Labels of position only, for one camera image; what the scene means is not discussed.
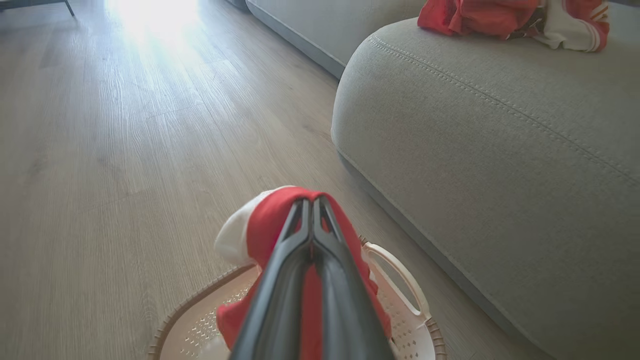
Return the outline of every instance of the clothing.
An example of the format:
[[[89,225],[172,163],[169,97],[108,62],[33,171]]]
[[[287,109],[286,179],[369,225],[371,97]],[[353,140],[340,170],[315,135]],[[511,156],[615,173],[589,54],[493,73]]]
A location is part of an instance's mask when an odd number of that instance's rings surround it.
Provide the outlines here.
[[[225,259],[237,265],[254,262],[260,268],[266,268],[293,202],[300,198],[314,200],[320,195],[325,195],[331,204],[385,335],[390,338],[390,319],[376,297],[378,286],[369,278],[369,265],[362,259],[360,239],[342,208],[330,195],[293,186],[261,193],[229,218],[216,239],[215,248]],[[243,299],[220,306],[216,311],[218,329],[229,348],[233,348],[261,278],[262,275],[258,276]],[[300,359],[320,360],[322,358],[322,284],[313,265],[305,276],[302,301]]]
[[[418,26],[446,35],[533,37],[557,49],[600,51],[607,43],[607,0],[429,0]]]

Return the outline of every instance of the gray fabric upholstery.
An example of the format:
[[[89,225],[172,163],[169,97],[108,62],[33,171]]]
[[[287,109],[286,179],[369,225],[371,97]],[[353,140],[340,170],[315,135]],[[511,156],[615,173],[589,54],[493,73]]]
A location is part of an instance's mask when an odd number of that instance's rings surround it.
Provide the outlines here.
[[[415,21],[349,61],[339,153],[498,324],[560,359],[640,352],[639,10],[611,5],[598,54]]]
[[[337,78],[360,42],[417,16],[424,0],[247,0],[260,21]]]

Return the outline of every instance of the white laundry basket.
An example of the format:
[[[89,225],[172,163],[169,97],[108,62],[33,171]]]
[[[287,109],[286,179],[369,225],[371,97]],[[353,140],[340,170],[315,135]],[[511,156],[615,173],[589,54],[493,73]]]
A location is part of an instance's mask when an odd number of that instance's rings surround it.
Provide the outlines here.
[[[411,273],[380,246],[363,241],[362,250],[379,286],[378,299],[391,317],[392,339],[396,345],[394,352],[398,360],[446,360],[440,329]],[[395,273],[388,274],[389,269]],[[233,269],[177,307],[155,335],[149,359],[226,360],[229,350],[216,325],[216,308],[243,298],[258,274],[256,266]],[[408,288],[417,307],[392,278],[404,281],[405,284],[400,286]]]

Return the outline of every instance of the sofa seam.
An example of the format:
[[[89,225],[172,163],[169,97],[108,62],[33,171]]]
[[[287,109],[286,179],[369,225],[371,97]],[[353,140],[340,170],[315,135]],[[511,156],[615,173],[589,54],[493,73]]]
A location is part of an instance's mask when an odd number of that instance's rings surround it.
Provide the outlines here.
[[[634,178],[634,176],[631,174],[631,171],[629,171],[628,169],[622,167],[621,165],[617,164],[615,161],[610,160],[604,156],[598,156],[598,154],[600,154],[600,151],[592,147],[587,147],[586,149],[583,148],[583,146],[586,147],[587,145],[584,143],[580,143],[578,140],[566,134],[563,134],[555,129],[552,129],[552,126],[548,122],[545,122],[539,117],[528,114],[524,109],[519,108],[518,106],[515,106],[511,102],[504,99],[500,99],[495,94],[485,90],[484,88],[477,86],[471,83],[470,81],[465,81],[459,78],[458,76],[455,76],[454,74],[451,74],[450,72],[438,67],[437,65],[431,63],[428,60],[419,58],[416,55],[413,55],[411,53],[408,53],[406,51],[393,47],[387,44],[386,42],[380,40],[376,35],[371,35],[369,37],[369,41],[373,46],[376,46],[382,51],[385,51],[404,61],[412,63],[424,70],[427,70],[430,73],[438,76],[439,78],[442,78],[446,82],[451,83],[459,88],[462,88],[463,90],[466,90],[471,94],[474,94],[475,96],[480,97],[484,101],[490,104],[496,105],[499,108],[502,108],[503,110],[507,111],[509,114],[512,114],[515,117],[521,120],[524,120],[529,125],[545,133],[551,139],[563,143],[565,146],[567,146],[577,154],[581,155],[582,157],[586,158],[590,162],[603,168],[605,170],[605,173],[613,175],[616,178],[626,179],[627,181],[630,181],[634,185],[638,184],[638,180]]]

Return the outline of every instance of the white cloth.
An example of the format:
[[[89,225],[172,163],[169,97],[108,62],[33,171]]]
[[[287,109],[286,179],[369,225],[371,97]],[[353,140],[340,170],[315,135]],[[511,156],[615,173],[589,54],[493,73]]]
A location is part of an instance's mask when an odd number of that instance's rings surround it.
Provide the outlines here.
[[[237,210],[220,229],[213,245],[214,249],[232,264],[244,266],[254,263],[253,259],[249,257],[246,246],[246,226],[249,224],[249,218],[255,207],[269,194],[291,186],[281,186],[274,190],[262,192]]]
[[[602,4],[592,11],[593,20],[603,21],[609,3]],[[566,11],[565,0],[547,0],[547,22],[544,33],[534,37],[552,49],[560,45],[565,49],[578,51],[596,51],[600,47],[600,32],[585,20],[576,19]]]

